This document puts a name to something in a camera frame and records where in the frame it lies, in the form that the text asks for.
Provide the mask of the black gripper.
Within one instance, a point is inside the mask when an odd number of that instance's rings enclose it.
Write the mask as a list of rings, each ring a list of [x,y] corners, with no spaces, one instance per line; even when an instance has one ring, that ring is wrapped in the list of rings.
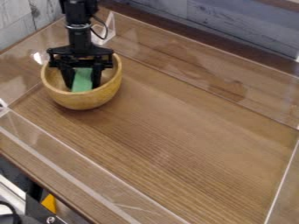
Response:
[[[60,69],[66,88],[72,88],[74,80],[76,71],[73,67],[92,67],[90,79],[93,88],[100,86],[102,67],[113,67],[113,50],[97,45],[93,45],[82,52],[76,52],[69,45],[65,45],[48,48],[46,53],[49,54],[49,66]]]

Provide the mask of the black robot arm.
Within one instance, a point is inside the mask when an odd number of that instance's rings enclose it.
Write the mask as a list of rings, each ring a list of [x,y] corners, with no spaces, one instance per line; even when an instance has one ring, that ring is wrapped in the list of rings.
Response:
[[[98,0],[58,0],[61,13],[65,15],[65,28],[69,43],[46,50],[49,54],[49,67],[60,70],[66,88],[73,88],[76,72],[80,68],[89,68],[90,87],[97,88],[101,82],[101,72],[113,67],[113,50],[92,43],[90,34],[100,37],[92,29],[90,19],[98,11]]]

